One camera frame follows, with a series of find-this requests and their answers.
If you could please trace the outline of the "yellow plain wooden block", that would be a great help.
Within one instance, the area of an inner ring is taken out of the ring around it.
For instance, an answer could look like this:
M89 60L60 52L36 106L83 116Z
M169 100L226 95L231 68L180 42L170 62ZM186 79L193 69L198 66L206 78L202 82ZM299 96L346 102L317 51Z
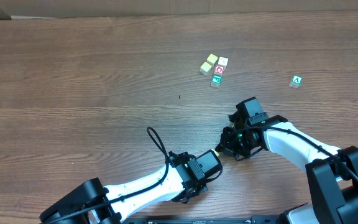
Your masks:
M214 153L215 153L215 155L217 156L217 157L219 157L219 153L217 152L217 151L215 151L214 149L211 149Z

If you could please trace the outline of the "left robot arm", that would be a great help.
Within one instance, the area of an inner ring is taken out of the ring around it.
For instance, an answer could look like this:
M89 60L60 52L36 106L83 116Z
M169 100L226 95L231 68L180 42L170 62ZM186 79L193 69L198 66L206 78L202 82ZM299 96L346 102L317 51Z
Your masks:
M213 150L198 157L187 152L169 152L166 163L153 174L118 185L102 185L98 178L87 180L43 211L39 218L42 223L123 223L155 203L188 203L207 191L206 184L222 171L221 161Z

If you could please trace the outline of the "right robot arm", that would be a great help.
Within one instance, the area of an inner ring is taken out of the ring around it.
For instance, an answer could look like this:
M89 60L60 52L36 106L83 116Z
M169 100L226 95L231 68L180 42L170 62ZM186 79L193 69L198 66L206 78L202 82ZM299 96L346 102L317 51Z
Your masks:
M320 142L282 116L269 117L255 97L228 118L217 151L242 161L266 150L306 173L311 203L286 210L277 223L358 223L358 147Z

